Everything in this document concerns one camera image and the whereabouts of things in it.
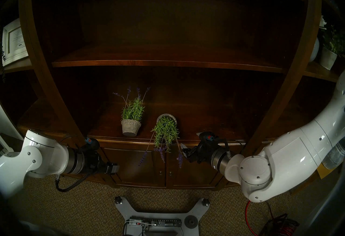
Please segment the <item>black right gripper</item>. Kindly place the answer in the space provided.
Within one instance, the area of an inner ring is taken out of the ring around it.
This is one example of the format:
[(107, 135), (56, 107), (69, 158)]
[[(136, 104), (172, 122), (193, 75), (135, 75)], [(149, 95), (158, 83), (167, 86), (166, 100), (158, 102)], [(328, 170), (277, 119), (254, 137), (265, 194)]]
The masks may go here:
[(211, 157), (216, 151), (215, 146), (213, 146), (212, 144), (207, 144), (205, 142), (200, 142), (193, 148), (188, 148), (185, 144), (181, 143), (181, 149), (188, 162), (197, 162), (198, 164), (202, 162), (211, 164)]

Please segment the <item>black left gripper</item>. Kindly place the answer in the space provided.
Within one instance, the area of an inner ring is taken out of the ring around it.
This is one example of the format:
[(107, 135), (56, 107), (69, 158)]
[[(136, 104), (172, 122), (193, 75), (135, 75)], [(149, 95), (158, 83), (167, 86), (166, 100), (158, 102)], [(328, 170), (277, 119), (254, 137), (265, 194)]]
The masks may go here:
[(115, 175), (119, 171), (119, 165), (115, 165), (111, 162), (107, 162), (106, 164), (98, 150), (84, 149), (84, 157), (84, 173), (87, 176), (106, 173)]

